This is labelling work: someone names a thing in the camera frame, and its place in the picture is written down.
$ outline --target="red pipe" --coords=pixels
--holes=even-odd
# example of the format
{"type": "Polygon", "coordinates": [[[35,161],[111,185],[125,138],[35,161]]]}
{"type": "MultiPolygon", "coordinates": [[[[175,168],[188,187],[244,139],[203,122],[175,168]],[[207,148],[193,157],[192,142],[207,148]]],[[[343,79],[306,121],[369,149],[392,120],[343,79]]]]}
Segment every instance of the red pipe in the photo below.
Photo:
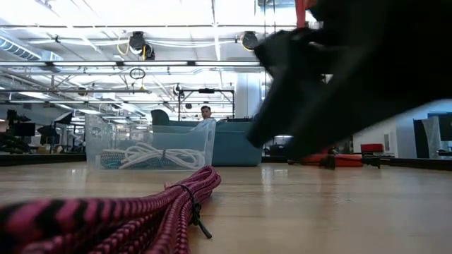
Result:
{"type": "Polygon", "coordinates": [[[295,12],[297,13],[297,28],[303,28],[306,21],[305,0],[295,0],[295,12]]]}

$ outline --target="clear plastic bin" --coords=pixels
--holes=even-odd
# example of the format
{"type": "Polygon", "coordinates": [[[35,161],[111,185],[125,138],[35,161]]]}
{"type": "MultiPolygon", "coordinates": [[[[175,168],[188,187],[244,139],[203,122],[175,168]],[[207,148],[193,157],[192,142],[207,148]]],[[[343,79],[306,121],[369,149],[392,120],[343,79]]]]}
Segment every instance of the clear plastic bin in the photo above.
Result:
{"type": "Polygon", "coordinates": [[[212,165],[216,121],[196,127],[107,123],[85,117],[89,169],[198,170],[212,165]]]}

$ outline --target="black zip tie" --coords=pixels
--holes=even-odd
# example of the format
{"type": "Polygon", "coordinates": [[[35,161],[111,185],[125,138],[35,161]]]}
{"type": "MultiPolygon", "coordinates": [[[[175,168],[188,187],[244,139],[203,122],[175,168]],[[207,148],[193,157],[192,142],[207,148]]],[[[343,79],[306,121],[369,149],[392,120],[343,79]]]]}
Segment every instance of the black zip tie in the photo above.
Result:
{"type": "Polygon", "coordinates": [[[209,232],[209,230],[207,230],[207,228],[204,226],[203,222],[201,221],[201,214],[200,214],[201,204],[195,200],[195,197],[194,197],[193,193],[191,192],[191,190],[189,189],[189,187],[187,187],[183,184],[174,184],[173,186],[170,186],[170,188],[173,188],[175,186],[182,187],[190,195],[191,204],[192,204],[191,213],[193,215],[191,216],[191,221],[190,221],[189,225],[193,224],[195,226],[199,226],[201,228],[201,231],[204,233],[204,236],[207,237],[207,239],[212,238],[212,234],[209,232]]]}

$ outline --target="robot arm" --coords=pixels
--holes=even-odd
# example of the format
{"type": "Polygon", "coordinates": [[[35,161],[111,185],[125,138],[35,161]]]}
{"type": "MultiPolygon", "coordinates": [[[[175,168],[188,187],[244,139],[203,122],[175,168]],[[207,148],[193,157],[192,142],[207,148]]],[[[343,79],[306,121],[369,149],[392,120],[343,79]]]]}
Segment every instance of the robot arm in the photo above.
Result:
{"type": "Polygon", "coordinates": [[[444,32],[452,11],[446,1],[425,8],[419,0],[318,0],[311,11],[323,28],[280,32],[255,49],[273,83],[249,132],[253,145],[289,134],[289,151],[303,157],[452,97],[447,64],[439,60],[451,54],[452,42],[432,37],[444,32]],[[322,74],[333,74],[328,84],[322,74]]]}

